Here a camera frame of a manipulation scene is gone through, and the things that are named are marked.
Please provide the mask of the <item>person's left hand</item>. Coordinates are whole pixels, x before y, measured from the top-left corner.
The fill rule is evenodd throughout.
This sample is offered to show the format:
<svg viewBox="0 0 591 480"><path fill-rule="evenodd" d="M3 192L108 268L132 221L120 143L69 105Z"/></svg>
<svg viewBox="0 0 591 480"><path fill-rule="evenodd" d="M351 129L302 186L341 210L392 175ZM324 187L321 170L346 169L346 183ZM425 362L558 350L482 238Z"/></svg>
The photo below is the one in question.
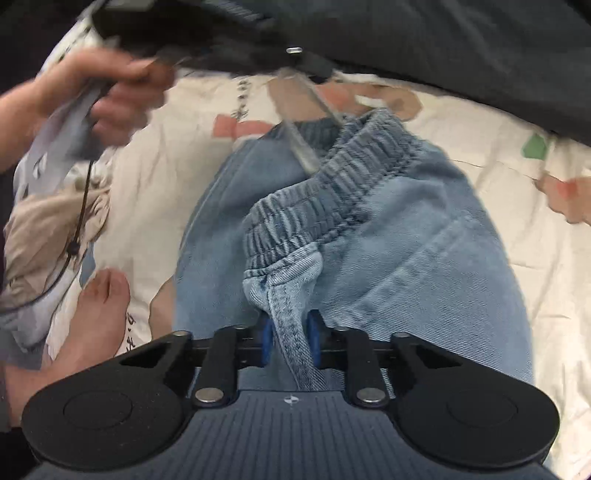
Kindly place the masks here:
<svg viewBox="0 0 591 480"><path fill-rule="evenodd" d="M98 91L87 117L92 133L106 147L129 143L148 124L148 114L165 103L174 68L155 59L138 59L116 49L86 48L67 55L35 81L42 115Z"/></svg>

